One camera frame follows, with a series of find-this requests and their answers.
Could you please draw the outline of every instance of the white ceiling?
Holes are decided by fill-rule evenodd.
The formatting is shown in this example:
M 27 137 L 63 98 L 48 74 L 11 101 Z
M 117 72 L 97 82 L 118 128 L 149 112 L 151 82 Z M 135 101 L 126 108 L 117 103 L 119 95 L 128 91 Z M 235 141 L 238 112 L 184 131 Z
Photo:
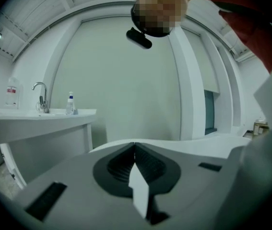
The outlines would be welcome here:
M 15 60 L 43 29 L 58 19 L 86 7 L 134 0 L 8 0 L 0 10 L 0 51 Z M 233 47 L 236 57 L 248 51 L 208 0 L 192 0 L 187 15 L 217 33 Z

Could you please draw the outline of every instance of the white sink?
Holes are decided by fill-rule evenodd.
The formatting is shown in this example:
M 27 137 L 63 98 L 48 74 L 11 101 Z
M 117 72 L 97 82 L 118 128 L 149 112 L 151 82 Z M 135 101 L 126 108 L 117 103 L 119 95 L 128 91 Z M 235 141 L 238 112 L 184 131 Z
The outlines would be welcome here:
M 79 109 L 77 115 L 65 115 L 65 109 L 0 109 L 0 144 L 37 137 L 89 124 L 96 119 L 95 109 Z

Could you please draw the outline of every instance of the plastic bottle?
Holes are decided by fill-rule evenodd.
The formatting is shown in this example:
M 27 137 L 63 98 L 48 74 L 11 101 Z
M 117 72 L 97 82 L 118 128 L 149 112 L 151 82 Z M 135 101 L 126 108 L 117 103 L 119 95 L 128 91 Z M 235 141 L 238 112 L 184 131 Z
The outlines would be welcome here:
M 67 108 L 65 109 L 66 115 L 74 115 L 74 99 L 73 92 L 70 92 L 70 96 L 68 98 Z
M 9 78 L 6 92 L 6 105 L 17 106 L 18 89 L 19 81 L 14 77 Z

